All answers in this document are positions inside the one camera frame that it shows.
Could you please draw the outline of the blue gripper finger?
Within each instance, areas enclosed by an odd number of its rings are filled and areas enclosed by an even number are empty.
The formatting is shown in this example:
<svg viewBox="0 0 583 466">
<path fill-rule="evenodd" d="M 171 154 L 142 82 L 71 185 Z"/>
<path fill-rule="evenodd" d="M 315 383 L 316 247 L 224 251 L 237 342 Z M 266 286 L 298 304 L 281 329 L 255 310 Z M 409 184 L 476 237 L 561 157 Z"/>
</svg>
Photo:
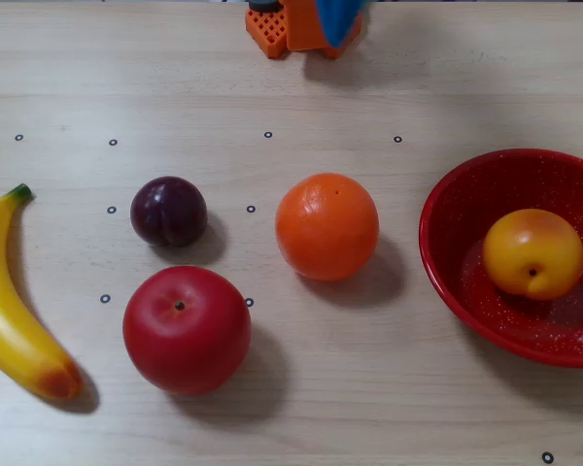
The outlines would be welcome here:
<svg viewBox="0 0 583 466">
<path fill-rule="evenodd" d="M 339 48 L 357 16 L 364 9 L 365 0 L 317 0 L 317 12 L 326 40 L 333 48 Z"/>
</svg>

